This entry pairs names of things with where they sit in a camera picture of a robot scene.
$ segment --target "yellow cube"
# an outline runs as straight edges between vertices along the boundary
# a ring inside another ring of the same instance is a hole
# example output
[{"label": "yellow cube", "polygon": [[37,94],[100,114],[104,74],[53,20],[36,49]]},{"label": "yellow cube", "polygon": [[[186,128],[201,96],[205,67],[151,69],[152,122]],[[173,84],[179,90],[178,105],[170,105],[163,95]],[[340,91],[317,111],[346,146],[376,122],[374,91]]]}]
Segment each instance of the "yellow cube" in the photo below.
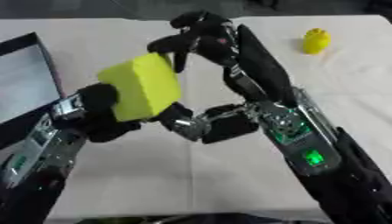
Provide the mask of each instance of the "yellow cube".
[{"label": "yellow cube", "polygon": [[106,68],[98,73],[98,80],[111,84],[119,93],[119,101],[113,108],[119,122],[157,116],[181,96],[169,60],[157,53]]}]

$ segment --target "fingertip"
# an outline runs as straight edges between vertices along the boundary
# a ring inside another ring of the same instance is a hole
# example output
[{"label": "fingertip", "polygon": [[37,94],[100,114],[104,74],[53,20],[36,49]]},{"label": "fingertip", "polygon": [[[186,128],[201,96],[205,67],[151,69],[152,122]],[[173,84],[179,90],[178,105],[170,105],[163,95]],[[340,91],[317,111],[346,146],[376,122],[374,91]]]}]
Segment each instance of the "fingertip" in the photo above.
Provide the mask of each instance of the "fingertip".
[{"label": "fingertip", "polygon": [[175,17],[170,22],[170,25],[171,25],[171,27],[173,27],[175,29],[190,26],[190,25],[196,23],[200,19],[200,17],[206,13],[207,12],[204,10],[190,11],[190,12],[184,13],[182,15],[179,15],[178,17]]}]

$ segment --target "wire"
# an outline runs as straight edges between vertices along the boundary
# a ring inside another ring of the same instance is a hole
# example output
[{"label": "wire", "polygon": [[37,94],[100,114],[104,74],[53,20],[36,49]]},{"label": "wire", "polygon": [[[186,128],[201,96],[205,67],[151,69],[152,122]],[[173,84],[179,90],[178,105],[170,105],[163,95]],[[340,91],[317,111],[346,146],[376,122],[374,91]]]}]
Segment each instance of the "wire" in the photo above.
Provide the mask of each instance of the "wire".
[{"label": "wire", "polygon": [[128,12],[132,17],[135,16],[134,12],[130,10],[128,7],[124,6],[122,3],[117,0],[109,0],[112,4],[115,4],[117,7],[121,8],[123,11]]}]

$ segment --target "white table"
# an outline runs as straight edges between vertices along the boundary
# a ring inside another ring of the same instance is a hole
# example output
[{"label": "white table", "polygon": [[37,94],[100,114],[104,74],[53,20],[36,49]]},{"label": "white table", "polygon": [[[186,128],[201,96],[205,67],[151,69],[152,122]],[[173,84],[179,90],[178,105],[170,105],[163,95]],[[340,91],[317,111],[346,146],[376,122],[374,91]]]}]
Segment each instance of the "white table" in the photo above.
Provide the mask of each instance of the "white table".
[{"label": "white table", "polygon": [[[392,29],[378,16],[243,17],[331,120],[349,131],[392,179]],[[327,29],[332,44],[302,54],[299,39]],[[146,53],[175,31],[164,21],[124,19],[0,20],[0,40],[37,32],[67,94],[96,82],[104,67]],[[240,102],[221,69],[193,56],[180,75],[183,102],[202,111]],[[253,212],[281,218],[321,217],[317,203],[262,133],[223,143],[189,143],[150,124],[110,143],[88,143],[51,218],[201,212]]]}]

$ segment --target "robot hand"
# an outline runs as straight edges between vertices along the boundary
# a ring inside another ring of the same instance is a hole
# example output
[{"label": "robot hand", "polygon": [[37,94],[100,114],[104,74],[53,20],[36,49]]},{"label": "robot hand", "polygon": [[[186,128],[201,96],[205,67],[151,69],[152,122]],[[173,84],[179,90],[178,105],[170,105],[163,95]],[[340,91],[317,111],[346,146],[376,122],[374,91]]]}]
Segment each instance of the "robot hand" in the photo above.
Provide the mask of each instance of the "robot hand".
[{"label": "robot hand", "polygon": [[184,70],[186,55],[197,53],[223,66],[226,85],[247,101],[267,97],[289,108],[297,105],[288,74],[247,26],[235,29],[232,21],[205,11],[176,17],[171,26],[180,34],[153,41],[148,50],[174,53],[177,73]]},{"label": "robot hand", "polygon": [[139,121],[118,122],[111,107],[116,90],[95,84],[59,100],[38,121],[24,145],[0,170],[0,223],[40,224],[66,185],[86,140],[111,141]]},{"label": "robot hand", "polygon": [[140,130],[139,121],[116,120],[112,111],[115,103],[117,92],[109,84],[84,87],[53,107],[53,125],[60,130],[78,130],[93,143],[108,142],[128,131]]}]

